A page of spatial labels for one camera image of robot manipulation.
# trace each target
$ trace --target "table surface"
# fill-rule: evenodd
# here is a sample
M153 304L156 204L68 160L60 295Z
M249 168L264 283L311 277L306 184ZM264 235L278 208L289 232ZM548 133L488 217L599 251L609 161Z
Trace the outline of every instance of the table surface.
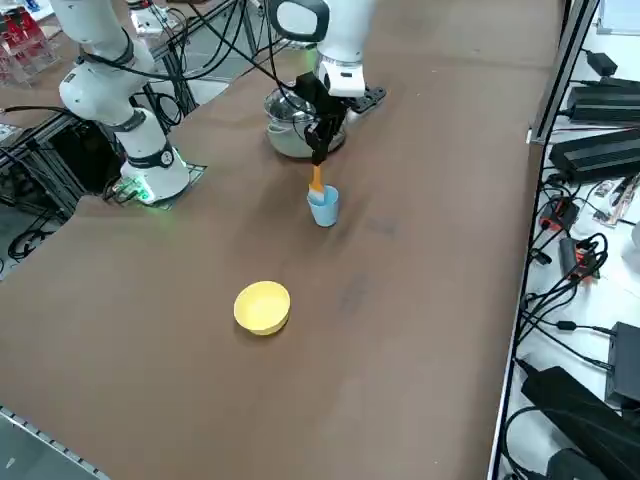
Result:
M330 230L265 139L273 82L239 79L172 132L208 169L171 212L83 199L3 284L2 402L118 480L483 477L557 17L380 2L366 75L389 94L328 161ZM263 279L292 311L257 339L232 308Z
M636 61L640 37L598 35L596 30L596 26L592 25L585 39L584 48L609 55L619 66L616 77L640 81L640 65ZM588 66L584 54L578 57L571 78L573 80L600 79ZM569 92L570 89L567 89L561 109L566 108ZM565 117L558 117L554 125L555 132L551 136L551 144L546 148L546 165L551 166L548 155L553 143L607 133L606 130L599 132L598 127L598 125L590 125L588 129L591 130L585 131L586 126L571 124ZM554 172L549 170L545 172L545 176ZM586 197L593 186L593 184L584 185L578 197ZM636 199L624 217L631 222L640 221L640 200L637 197L636 194ZM541 195L540 205L546 200L546 197ZM595 207L605 208L606 200L599 199L594 194L591 194L589 201ZM569 305L553 312L545 319L550 322L572 320L579 325L596 325L605 328L613 327L616 322L640 327L640 317L633 314L640 311L640 251L633 246L632 227L624 224L618 224L615 229L602 227L593 220L595 210L592 207L583 205L580 201L577 203L581 207L581 212L571 230L572 236L585 238L596 232L605 234L609 242L609 258L602 268L602 278L590 287L581 286L576 298ZM539 244L550 235L550 233L544 234ZM532 264L526 286L527 292L544 292L561 278L558 241L553 241L544 250L553 259L551 265ZM608 337L585 331L565 333L557 329L546 328L546 330L578 352L597 360L607 361ZM595 396L605 400L605 372L574 357L543 334L533 331L519 346L516 355L526 358L538 369L562 366ZM509 413L531 405L520 392L525 378L526 375L519 368L514 370L512 393L508 399ZM541 473L546 471L547 463L553 454L570 445L566 437L544 415L537 412L520 417L509 431L509 451L514 458L526 468ZM501 469L503 473L507 471L504 460Z

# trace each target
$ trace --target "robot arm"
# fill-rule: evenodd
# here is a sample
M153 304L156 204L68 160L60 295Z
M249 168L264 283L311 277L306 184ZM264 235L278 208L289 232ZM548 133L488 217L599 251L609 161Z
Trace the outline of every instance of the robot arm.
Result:
M364 43L377 0L270 0L269 18L280 35L318 44L316 77L329 95L362 97Z
M318 60L313 72L300 75L293 91L312 104L317 114L305 129L319 166L329 152L349 108L377 103L368 93L362 70L362 53L377 0L270 0L269 19L276 31L290 40L316 42ZM384 96L377 89L378 99Z
M111 0L51 0L51 6L63 31L84 49L137 71L153 70L151 53L122 28ZM76 115L113 131L127 153L122 176L134 182L140 201L151 204L184 190L189 171L155 115L129 103L146 83L142 75L84 58L60 84L60 96Z

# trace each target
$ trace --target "blue cup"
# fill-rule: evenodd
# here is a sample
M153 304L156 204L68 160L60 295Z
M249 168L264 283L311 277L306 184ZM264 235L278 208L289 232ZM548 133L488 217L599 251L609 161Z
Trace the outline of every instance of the blue cup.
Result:
M324 202L318 202L312 195L307 195L313 219L320 227L333 227L338 222L340 210L340 195L331 185L324 187Z

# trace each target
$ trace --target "yellow bowl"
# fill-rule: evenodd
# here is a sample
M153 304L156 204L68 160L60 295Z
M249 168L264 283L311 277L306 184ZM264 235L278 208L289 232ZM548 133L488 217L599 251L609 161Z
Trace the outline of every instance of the yellow bowl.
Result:
M276 282L258 282L245 288L233 305L236 322L256 335L273 335L287 323L291 298Z

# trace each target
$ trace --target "metal pot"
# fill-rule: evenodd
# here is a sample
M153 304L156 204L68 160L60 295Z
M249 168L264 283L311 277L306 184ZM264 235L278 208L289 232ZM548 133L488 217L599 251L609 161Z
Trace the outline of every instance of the metal pot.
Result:
M276 88L264 101L264 110L269 117L267 138L273 148L287 157L311 158L313 152L304 139L304 130L313 122L314 117L310 113L315 112L315 109L291 90L284 90L284 93L286 98ZM345 137L342 125L333 137L329 151L338 148Z

